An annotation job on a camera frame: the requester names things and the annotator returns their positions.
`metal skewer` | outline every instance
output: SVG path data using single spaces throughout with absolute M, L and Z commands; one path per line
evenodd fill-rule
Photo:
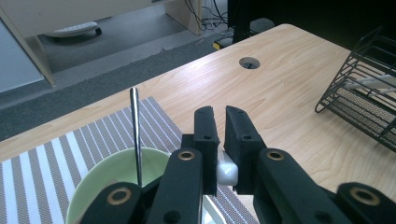
M 134 125 L 134 153 L 136 157 L 137 185 L 142 187 L 142 149 L 140 147 L 139 93 L 137 88 L 130 89 L 132 122 Z

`striped placemat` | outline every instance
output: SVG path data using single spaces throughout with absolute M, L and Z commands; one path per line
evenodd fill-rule
M 180 147 L 181 131 L 153 98 L 140 110 L 143 147 Z M 125 107 L 0 163 L 0 223 L 64 223 L 78 183 L 104 158 L 133 147 L 132 129 Z M 228 187 L 211 199 L 227 223 L 257 223 Z

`table surface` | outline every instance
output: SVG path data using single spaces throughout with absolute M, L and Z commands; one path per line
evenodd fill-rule
M 360 182 L 396 201 L 396 153 L 332 112 L 315 113 L 349 50 L 295 26 L 282 24 L 136 87 L 154 97 L 183 133 L 193 133 L 193 112 L 212 105 L 220 141 L 225 106 L 245 110 L 268 147 L 284 149 L 322 187 L 336 191 Z M 239 61 L 257 59 L 257 69 Z M 0 143 L 0 161 L 12 158 L 118 111 L 129 90 L 83 107 Z M 241 200 L 250 210 L 250 200 Z

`black wire rack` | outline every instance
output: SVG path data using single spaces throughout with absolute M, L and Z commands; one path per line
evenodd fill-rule
M 331 110 L 396 152 L 396 41 L 381 30 L 358 42 L 315 111 Z

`white cabinet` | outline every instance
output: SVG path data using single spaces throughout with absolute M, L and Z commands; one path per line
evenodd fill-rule
M 0 20 L 0 92 L 42 79 L 35 64 Z

